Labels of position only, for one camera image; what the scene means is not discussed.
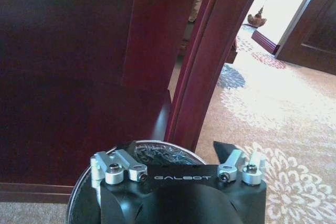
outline hanging tassel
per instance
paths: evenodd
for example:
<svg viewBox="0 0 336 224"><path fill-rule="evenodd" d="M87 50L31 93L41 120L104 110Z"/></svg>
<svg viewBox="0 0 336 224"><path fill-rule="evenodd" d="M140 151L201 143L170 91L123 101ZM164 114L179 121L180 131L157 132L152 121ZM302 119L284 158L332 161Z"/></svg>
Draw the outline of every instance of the hanging tassel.
<svg viewBox="0 0 336 224"><path fill-rule="evenodd" d="M260 26L263 26L266 23L267 19L261 17L261 14L264 10L264 5L266 4L266 1L267 0L265 0L264 4L262 5L262 8L258 11L258 13L256 15L252 16L252 14L249 14L247 16L247 21L250 23L250 25L252 25L254 27L260 27Z"/></svg>

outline open door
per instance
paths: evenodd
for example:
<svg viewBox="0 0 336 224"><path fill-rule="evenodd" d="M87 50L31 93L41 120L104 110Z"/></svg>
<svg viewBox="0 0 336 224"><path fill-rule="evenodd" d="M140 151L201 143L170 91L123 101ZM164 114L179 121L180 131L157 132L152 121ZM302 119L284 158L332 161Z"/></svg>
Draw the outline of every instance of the open door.
<svg viewBox="0 0 336 224"><path fill-rule="evenodd" d="M308 0L277 59L336 74L336 0Z"/></svg>

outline dark wood panel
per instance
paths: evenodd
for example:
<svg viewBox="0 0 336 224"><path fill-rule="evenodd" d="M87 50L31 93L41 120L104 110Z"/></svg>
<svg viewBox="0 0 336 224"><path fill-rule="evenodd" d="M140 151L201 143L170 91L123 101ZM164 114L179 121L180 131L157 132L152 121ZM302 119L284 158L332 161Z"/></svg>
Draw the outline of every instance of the dark wood panel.
<svg viewBox="0 0 336 224"><path fill-rule="evenodd" d="M270 54L275 55L280 47L280 45L275 44L273 41L268 39L265 35L263 35L258 30L255 30L252 34L252 39L261 45L266 51Z"/></svg>
<svg viewBox="0 0 336 224"><path fill-rule="evenodd" d="M323 19L311 30L303 42L322 51L328 51L336 57L336 0L327 8Z"/></svg>
<svg viewBox="0 0 336 224"><path fill-rule="evenodd" d="M193 0L134 0L125 86L167 89L192 4Z"/></svg>
<svg viewBox="0 0 336 224"><path fill-rule="evenodd" d="M277 59L336 74L335 0L307 0Z"/></svg>
<svg viewBox="0 0 336 224"><path fill-rule="evenodd" d="M0 78L1 183L73 186L90 156L163 140L169 92L7 72Z"/></svg>
<svg viewBox="0 0 336 224"><path fill-rule="evenodd" d="M120 82L133 0L1 0L2 66Z"/></svg>
<svg viewBox="0 0 336 224"><path fill-rule="evenodd" d="M237 51L234 49L234 48L232 48L231 50L230 50L230 52L229 52L229 55L228 55L228 57L227 57L227 59L226 59L226 63L230 63L230 64L233 64L233 62L235 61L235 59L236 59L236 56L237 56Z"/></svg>
<svg viewBox="0 0 336 224"><path fill-rule="evenodd" d="M217 79L253 0L203 0L165 139L195 150Z"/></svg>

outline silver metal bracket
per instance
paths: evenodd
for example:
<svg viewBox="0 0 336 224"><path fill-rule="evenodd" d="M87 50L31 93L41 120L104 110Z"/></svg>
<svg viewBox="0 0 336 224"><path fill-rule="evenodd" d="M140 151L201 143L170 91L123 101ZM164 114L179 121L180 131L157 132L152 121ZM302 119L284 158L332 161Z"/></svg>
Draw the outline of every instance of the silver metal bracket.
<svg viewBox="0 0 336 224"><path fill-rule="evenodd" d="M260 185L265 176L265 156L259 152L253 152L250 161L243 168L242 180L249 186Z"/></svg>
<svg viewBox="0 0 336 224"><path fill-rule="evenodd" d="M124 180L124 170L129 179L143 182L147 179L147 166L137 162L125 150L116 150L111 155L106 152L97 152L90 159L91 180L95 188L98 180L105 179L109 185L116 185Z"/></svg>
<svg viewBox="0 0 336 224"><path fill-rule="evenodd" d="M220 181L229 183L236 180L238 169L242 160L243 152L233 150L225 163L220 164L217 168L217 176Z"/></svg>

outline floor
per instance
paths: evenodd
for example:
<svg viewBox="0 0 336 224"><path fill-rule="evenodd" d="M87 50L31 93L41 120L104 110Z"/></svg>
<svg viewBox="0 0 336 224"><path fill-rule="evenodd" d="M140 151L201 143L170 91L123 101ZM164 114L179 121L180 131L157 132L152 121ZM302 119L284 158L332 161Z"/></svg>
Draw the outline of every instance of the floor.
<svg viewBox="0 0 336 224"><path fill-rule="evenodd" d="M215 88L196 153L213 141L267 157L267 223L336 223L336 76L278 61L242 26ZM181 68L176 65L173 95ZM0 203L0 223L63 223L66 205Z"/></svg>

